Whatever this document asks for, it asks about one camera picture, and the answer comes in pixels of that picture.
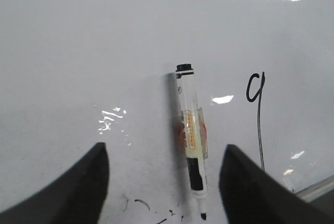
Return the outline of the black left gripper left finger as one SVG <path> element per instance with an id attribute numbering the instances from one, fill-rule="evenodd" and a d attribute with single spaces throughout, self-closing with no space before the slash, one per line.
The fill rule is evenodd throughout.
<path id="1" fill-rule="evenodd" d="M 109 158 L 96 143 L 58 179 L 1 213 L 1 223 L 98 223 L 108 194 Z"/>

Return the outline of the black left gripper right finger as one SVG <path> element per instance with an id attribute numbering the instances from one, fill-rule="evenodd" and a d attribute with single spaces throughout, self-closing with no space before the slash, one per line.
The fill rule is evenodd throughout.
<path id="1" fill-rule="evenodd" d="M 224 151 L 219 191 L 229 223 L 333 223 L 333 217 L 289 192 L 236 145 Z"/>

